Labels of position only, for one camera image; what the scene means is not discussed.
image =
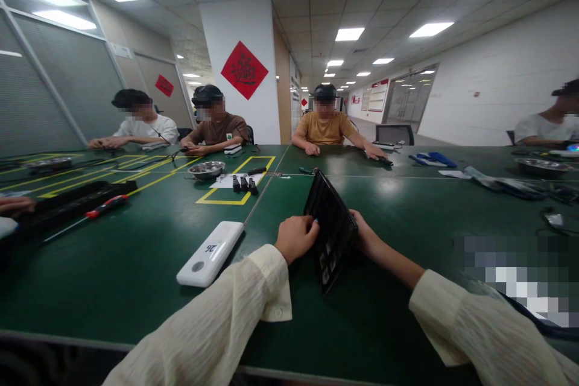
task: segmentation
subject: red diamond decoration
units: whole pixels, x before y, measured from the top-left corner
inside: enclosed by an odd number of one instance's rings
[[[268,70],[241,41],[237,43],[221,70],[221,75],[249,100]]]

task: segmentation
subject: paper sheet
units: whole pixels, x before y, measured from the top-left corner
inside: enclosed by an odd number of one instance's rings
[[[459,179],[471,179],[472,176],[462,173],[461,171],[438,171],[439,174]]]
[[[217,180],[211,184],[210,188],[233,188],[233,175],[237,176],[237,181],[239,181],[241,183],[241,177],[243,175],[247,175],[244,173],[237,173],[237,174],[226,174],[223,175],[222,177],[217,178]],[[257,174],[257,175],[252,175],[251,178],[253,178],[253,181],[255,182],[255,185],[257,185],[259,183],[259,180],[261,178],[263,178],[264,174]]]

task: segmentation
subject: white sleeve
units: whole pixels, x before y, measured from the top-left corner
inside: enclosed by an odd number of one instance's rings
[[[568,371],[576,373],[577,366],[562,364],[535,325],[510,305],[470,294],[432,270],[416,285],[410,310],[467,356],[484,385],[568,385]]]
[[[262,246],[143,338],[104,386],[229,384],[260,317],[291,319],[289,287],[282,254]]]
[[[539,128],[536,120],[529,116],[527,118],[521,119],[514,129],[514,143],[519,143],[522,139],[531,136],[538,136]]]
[[[128,121],[122,121],[119,130],[113,134],[114,137],[124,137],[124,136],[132,136],[131,128],[128,124]]]

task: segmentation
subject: red paper sign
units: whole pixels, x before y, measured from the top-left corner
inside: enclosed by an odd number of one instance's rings
[[[171,97],[173,93],[174,86],[171,84],[169,80],[159,74],[159,78],[157,79],[157,83],[155,87],[163,92],[166,96]]]
[[[239,41],[225,62],[221,75],[245,99],[249,100],[268,72],[252,52]]]

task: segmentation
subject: black tray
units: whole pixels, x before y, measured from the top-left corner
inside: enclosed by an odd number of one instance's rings
[[[327,294],[344,265],[358,235],[358,225],[326,176],[317,170],[304,215],[318,220],[320,233],[314,244],[314,268]]]

